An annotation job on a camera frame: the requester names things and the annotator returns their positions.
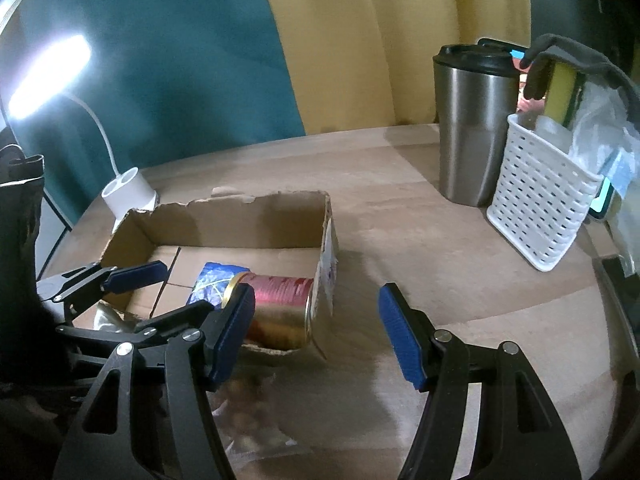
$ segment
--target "plastic bag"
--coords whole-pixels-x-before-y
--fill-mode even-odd
[[[574,135],[562,124],[556,123],[551,117],[540,115],[536,119],[535,134],[546,142],[554,145],[558,150],[568,155]]]
[[[252,460],[309,452],[278,428],[271,397],[274,377],[270,368],[243,367],[207,394],[226,457],[236,470]]]
[[[631,182],[620,209],[607,222],[625,276],[640,272],[640,179]]]
[[[100,300],[96,304],[94,330],[130,333],[133,332],[133,326],[124,321],[109,303]]]
[[[572,131],[569,158],[583,169],[607,177],[624,198],[629,183],[638,177],[640,134],[626,119],[620,91],[597,76],[588,78]]]

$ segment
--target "black tumbler lid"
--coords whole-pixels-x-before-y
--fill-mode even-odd
[[[514,67],[511,52],[496,46],[445,45],[433,61],[469,72],[479,72],[502,77],[519,77],[520,71]]]

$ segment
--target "open cardboard box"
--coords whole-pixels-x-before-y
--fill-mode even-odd
[[[152,212],[133,210],[100,263],[128,267],[162,260],[170,274],[164,283],[104,299],[140,319],[165,314],[185,304],[206,262],[244,266],[256,274],[314,278],[309,343],[292,351],[244,345],[241,356],[263,362],[324,360],[337,248],[330,199],[321,191],[222,196],[162,204]]]

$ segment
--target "teal wall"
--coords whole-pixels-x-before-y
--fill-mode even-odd
[[[0,36],[2,102],[34,53],[77,33],[92,57],[69,90],[100,117],[121,171],[304,135],[267,0],[23,0]],[[77,220],[113,177],[91,119],[57,96],[9,122]]]

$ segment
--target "white lamp base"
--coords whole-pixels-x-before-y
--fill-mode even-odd
[[[138,168],[131,168],[108,183],[100,194],[116,217],[112,233],[130,209],[153,211],[158,194],[149,186]]]

